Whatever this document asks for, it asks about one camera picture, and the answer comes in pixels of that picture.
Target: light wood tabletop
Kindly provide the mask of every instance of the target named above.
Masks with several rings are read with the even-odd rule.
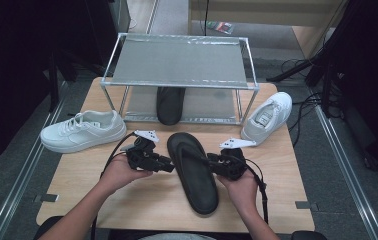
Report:
[[[81,112],[110,111],[111,108],[96,78],[88,92]],[[276,93],[273,84],[260,84],[260,91],[251,112]],[[108,93],[114,103],[122,100],[124,87],[110,87]],[[242,92],[244,99],[252,94]],[[167,139],[175,132],[195,136],[207,153],[220,153],[219,144],[230,137],[240,138],[242,126],[178,123],[165,126],[155,122],[126,122],[127,133],[135,130],[155,130],[160,141],[154,151],[168,157]],[[133,143],[129,138],[123,146]],[[51,216],[65,215],[96,184],[112,150],[118,142],[64,154],[48,189],[57,194],[56,202],[43,202],[37,216],[42,224]],[[257,163],[267,184],[269,224],[277,233],[314,230],[310,209],[298,209],[296,202],[306,202],[304,186],[298,169],[288,128],[282,126],[257,147],[242,149],[244,156]],[[248,232],[232,205],[224,186],[217,181],[219,205],[209,216],[201,216],[190,207],[176,170],[158,172],[153,176],[130,183],[105,202],[98,215],[97,227],[110,229],[144,229],[172,231]],[[261,215],[261,194],[257,194],[257,208]]]

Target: floor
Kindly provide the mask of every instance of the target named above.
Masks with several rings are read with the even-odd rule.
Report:
[[[130,31],[187,33],[187,18],[184,17],[187,1],[128,2],[133,19]],[[303,59],[289,26],[232,24],[235,27],[232,36],[250,40],[260,82]],[[193,22],[192,29],[193,34],[201,35],[199,22]],[[222,36],[212,30],[207,33]],[[79,112],[90,83],[96,77],[90,71],[76,67],[78,81],[61,82],[62,100],[58,111],[48,113],[47,98],[0,156],[0,239],[31,239],[37,231],[35,217],[41,203],[35,201],[35,196],[46,192],[61,157],[61,154],[44,150],[38,134],[43,127]],[[320,85],[310,89],[303,79],[303,73],[296,74],[276,86],[279,91],[289,93],[294,103],[303,102],[312,92],[320,91]],[[299,104],[295,104],[288,126],[297,122],[298,109]],[[309,114],[301,119],[301,127],[291,131],[291,138],[295,141],[299,133],[294,150],[316,230],[330,240],[378,239],[378,172],[365,167],[362,152],[344,121],[325,118],[314,105],[304,113],[307,111]],[[107,239],[107,235],[108,230],[97,231],[97,239]],[[287,234],[279,234],[279,237],[290,239]]]

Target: sneaker sole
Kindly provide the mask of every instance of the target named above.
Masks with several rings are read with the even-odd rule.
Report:
[[[47,149],[49,149],[53,152],[74,153],[74,152],[79,152],[79,151],[82,151],[84,149],[87,149],[87,148],[90,148],[90,147],[93,147],[93,146],[97,146],[97,145],[121,140],[126,135],[126,132],[127,132],[127,128],[124,125],[123,128],[117,134],[115,134],[113,136],[94,140],[94,141],[90,141],[90,142],[85,142],[85,143],[82,143],[82,144],[79,144],[79,145],[76,145],[76,146],[73,146],[73,147],[67,147],[67,148],[59,148],[59,147],[46,145],[43,142],[42,143],[43,143],[43,146],[45,146],[45,148],[47,148]]]

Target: person's left hand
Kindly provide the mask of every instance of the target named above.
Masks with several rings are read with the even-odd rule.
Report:
[[[115,156],[105,169],[99,180],[99,185],[113,194],[136,179],[151,176],[153,172],[146,170],[133,170],[130,168],[125,155]]]

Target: shoelace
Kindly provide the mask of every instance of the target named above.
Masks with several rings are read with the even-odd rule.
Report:
[[[83,116],[81,113],[77,113],[75,117],[70,118],[63,124],[62,133],[74,132],[81,128],[83,122]]]

